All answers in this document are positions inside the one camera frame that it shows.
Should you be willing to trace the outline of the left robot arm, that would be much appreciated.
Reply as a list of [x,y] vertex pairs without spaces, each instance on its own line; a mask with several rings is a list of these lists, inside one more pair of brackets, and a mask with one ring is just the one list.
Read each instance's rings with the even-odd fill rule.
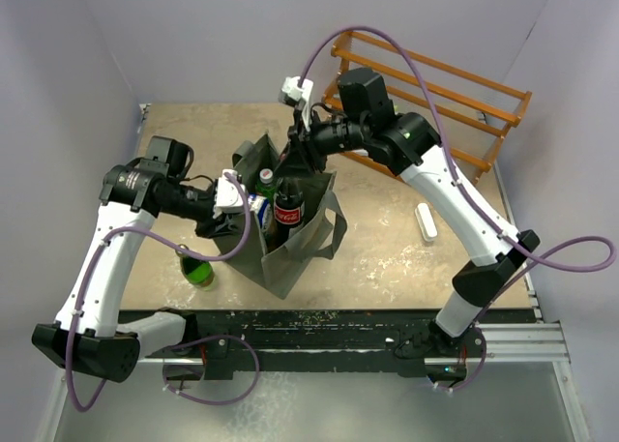
[[91,245],[65,304],[50,324],[36,325],[31,340],[65,372],[123,382],[137,362],[168,348],[188,357],[198,347],[191,313],[164,308],[132,323],[119,322],[121,301],[145,238],[159,215],[194,221],[198,236],[248,215],[248,191],[238,173],[226,169],[207,190],[186,183],[191,146],[154,136],[144,156],[114,166],[103,178]]

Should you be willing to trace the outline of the green canvas bag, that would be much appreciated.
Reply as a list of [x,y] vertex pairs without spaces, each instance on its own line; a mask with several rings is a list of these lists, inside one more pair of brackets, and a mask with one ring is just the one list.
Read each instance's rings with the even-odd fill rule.
[[[258,173],[279,161],[279,150],[268,133],[255,142],[245,141],[232,156],[232,169],[237,171],[248,192],[255,191]],[[317,257],[333,259],[347,230],[347,220],[333,190],[336,173],[323,173],[302,178],[299,184],[305,197],[304,226],[287,242],[269,250],[259,218],[252,212],[249,239],[227,263],[247,279],[258,283],[273,295],[285,299],[310,262]],[[331,224],[326,212],[335,215]],[[213,242],[222,253],[233,250],[241,240],[245,217],[243,210],[231,221],[233,231],[216,236]]]

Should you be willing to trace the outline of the orange juice plastic bottle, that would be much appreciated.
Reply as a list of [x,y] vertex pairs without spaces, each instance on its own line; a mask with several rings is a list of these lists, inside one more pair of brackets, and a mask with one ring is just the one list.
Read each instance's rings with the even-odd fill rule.
[[259,195],[273,200],[277,191],[277,180],[274,172],[270,168],[263,168],[259,171],[255,192]]

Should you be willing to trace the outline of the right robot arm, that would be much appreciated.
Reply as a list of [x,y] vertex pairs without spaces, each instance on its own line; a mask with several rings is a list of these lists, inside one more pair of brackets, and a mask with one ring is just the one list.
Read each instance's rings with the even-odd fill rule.
[[497,213],[445,157],[445,141],[418,113],[397,113],[383,77],[369,68],[342,74],[337,82],[343,113],[321,120],[310,110],[313,83],[287,78],[280,102],[294,109],[294,123],[280,156],[279,177],[324,171],[328,156],[365,150],[405,184],[420,192],[450,226],[469,254],[454,276],[454,291],[428,326],[428,346],[452,356],[464,334],[539,244],[532,230],[518,230]]

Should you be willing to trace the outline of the green round glass bottle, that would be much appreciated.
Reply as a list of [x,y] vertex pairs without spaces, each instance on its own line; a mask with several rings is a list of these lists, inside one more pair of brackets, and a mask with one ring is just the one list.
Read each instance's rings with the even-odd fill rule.
[[215,288],[215,272],[209,261],[203,261],[185,254],[189,248],[181,244],[176,251],[181,273],[188,283],[196,288],[208,291]]

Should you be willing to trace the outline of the dark cola bottle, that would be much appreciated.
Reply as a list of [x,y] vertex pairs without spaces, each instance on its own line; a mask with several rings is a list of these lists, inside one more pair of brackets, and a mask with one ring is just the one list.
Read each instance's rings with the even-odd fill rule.
[[304,226],[305,197],[297,178],[282,178],[274,201],[276,244],[283,245]]

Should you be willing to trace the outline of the blue juice carton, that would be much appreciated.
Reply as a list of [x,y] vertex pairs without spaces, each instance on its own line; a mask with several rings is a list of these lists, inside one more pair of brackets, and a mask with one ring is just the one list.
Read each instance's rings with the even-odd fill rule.
[[270,244],[276,227],[269,199],[264,195],[250,193],[248,195],[248,203],[258,219],[258,226],[265,242]]

